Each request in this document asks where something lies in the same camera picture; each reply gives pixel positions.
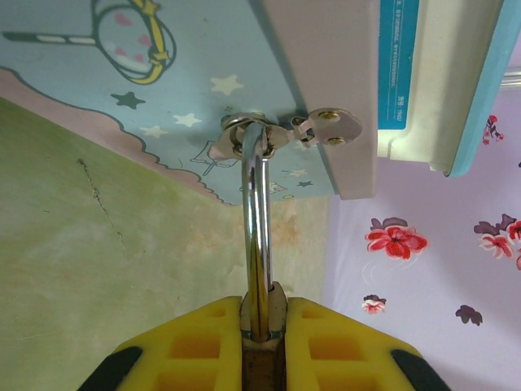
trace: purple wallpaper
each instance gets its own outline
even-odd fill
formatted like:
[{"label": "purple wallpaper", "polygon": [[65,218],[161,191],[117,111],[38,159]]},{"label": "purple wallpaper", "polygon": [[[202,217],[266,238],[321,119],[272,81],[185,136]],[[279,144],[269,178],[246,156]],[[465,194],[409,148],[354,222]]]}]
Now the purple wallpaper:
[{"label": "purple wallpaper", "polygon": [[521,91],[498,95],[471,171],[381,160],[331,206],[325,304],[414,345],[454,390],[521,390]]}]

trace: metal rod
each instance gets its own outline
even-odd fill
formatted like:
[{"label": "metal rod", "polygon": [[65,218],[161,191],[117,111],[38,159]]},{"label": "metal rod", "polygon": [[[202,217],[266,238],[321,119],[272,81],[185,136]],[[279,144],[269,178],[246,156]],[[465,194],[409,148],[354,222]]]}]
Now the metal rod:
[{"label": "metal rod", "polygon": [[269,339],[268,291],[271,289],[268,136],[262,124],[246,128],[243,140],[243,209],[247,286],[252,339]]}]

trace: wall crack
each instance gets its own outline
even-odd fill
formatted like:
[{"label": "wall crack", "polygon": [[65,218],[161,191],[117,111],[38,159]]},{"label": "wall crack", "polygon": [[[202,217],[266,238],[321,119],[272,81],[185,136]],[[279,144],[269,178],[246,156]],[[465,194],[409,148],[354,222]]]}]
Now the wall crack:
[{"label": "wall crack", "polygon": [[103,206],[103,202],[101,201],[100,191],[94,185],[92,177],[90,176],[90,173],[89,173],[89,167],[83,161],[83,159],[78,159],[77,162],[83,168],[83,171],[85,172],[87,180],[89,181],[90,188],[92,189],[92,198],[96,199],[96,201],[98,202],[98,206],[101,208],[101,210],[103,211],[103,214],[105,215],[105,217],[107,218],[108,222],[110,223],[112,229],[116,233],[117,239],[120,242],[120,245],[123,248],[123,251],[125,253],[125,259],[128,261],[129,260],[129,254],[127,253],[127,248],[126,248],[125,242],[123,240],[123,235],[121,234],[121,232],[118,231],[118,229],[116,228],[116,225],[114,224],[114,221],[111,219],[110,215],[108,214],[107,209]]}]

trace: metal hinge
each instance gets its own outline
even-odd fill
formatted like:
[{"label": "metal hinge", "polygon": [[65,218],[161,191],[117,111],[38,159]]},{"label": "metal hinge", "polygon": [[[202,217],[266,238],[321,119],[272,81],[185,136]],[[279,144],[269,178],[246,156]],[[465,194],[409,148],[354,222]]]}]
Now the metal hinge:
[{"label": "metal hinge", "polygon": [[291,141],[299,141],[305,147],[317,144],[340,145],[351,143],[362,132],[362,125],[351,113],[339,108],[322,108],[309,113],[308,117],[291,119],[291,129],[270,123],[259,112],[238,113],[221,120],[222,135],[210,148],[209,156],[215,161],[239,159],[242,152],[244,132],[252,123],[266,127],[268,147],[265,157],[271,157],[278,149]]}]

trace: blue label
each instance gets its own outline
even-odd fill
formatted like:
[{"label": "blue label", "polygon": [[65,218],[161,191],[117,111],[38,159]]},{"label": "blue label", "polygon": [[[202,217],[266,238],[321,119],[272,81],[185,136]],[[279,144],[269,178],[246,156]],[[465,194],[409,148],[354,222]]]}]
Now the blue label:
[{"label": "blue label", "polygon": [[380,2],[379,129],[405,129],[418,5],[419,0]]}]

